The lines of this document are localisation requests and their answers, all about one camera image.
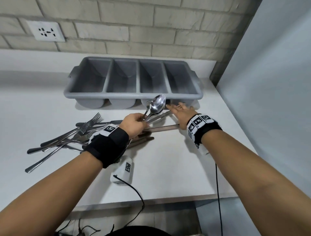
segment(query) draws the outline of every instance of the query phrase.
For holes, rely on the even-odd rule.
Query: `tiled floor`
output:
[[[196,209],[182,209],[170,211],[155,211],[142,212],[140,215],[129,225],[146,225],[156,227],[164,230],[173,236],[187,236],[199,234],[201,232],[199,220],[197,217]],[[132,220],[137,213],[130,215],[111,215],[105,217],[98,217],[101,215],[99,212],[88,214],[87,218],[82,217],[80,221],[81,228],[90,225],[95,229],[100,229],[100,232],[95,233],[93,236],[103,236],[110,233],[114,224],[114,230],[122,228],[126,223]],[[62,223],[58,228],[61,229],[68,223],[68,220]],[[73,220],[66,229],[62,231],[73,236],[78,232],[78,220]],[[83,230],[86,236],[94,231],[87,227]]]

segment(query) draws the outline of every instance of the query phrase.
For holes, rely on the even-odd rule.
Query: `person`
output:
[[[262,235],[311,235],[311,199],[307,195],[222,131],[213,119],[198,115],[183,103],[167,108],[178,118],[180,128],[188,129],[196,145],[202,144],[210,152]],[[52,235],[101,169],[114,163],[123,154],[127,141],[147,127],[145,122],[138,121],[142,116],[129,114],[119,127],[103,131],[110,134],[95,136],[86,151],[12,201],[0,212],[0,235]],[[197,129],[189,129],[192,124]],[[144,226],[127,226],[110,235],[147,235],[152,230],[157,235],[168,235]]]

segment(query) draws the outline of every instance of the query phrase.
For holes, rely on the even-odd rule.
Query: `wristband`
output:
[[[109,124],[92,135],[84,151],[91,153],[103,163],[103,168],[107,168],[124,154],[128,140],[128,134],[123,129]]]
[[[210,130],[222,130],[218,123],[207,115],[196,114],[187,123],[188,135],[197,148],[202,136]]]

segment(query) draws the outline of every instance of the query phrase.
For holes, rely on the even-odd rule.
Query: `gray plastic cutlery bin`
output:
[[[203,97],[198,77],[184,61],[85,57],[75,66],[64,91],[87,108],[100,108],[109,99],[115,108],[144,105],[159,94],[171,103],[192,103]]]

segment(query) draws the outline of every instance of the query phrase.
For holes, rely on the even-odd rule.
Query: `brick wall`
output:
[[[216,60],[217,83],[259,0],[0,0],[0,48]],[[59,22],[37,41],[26,20]]]

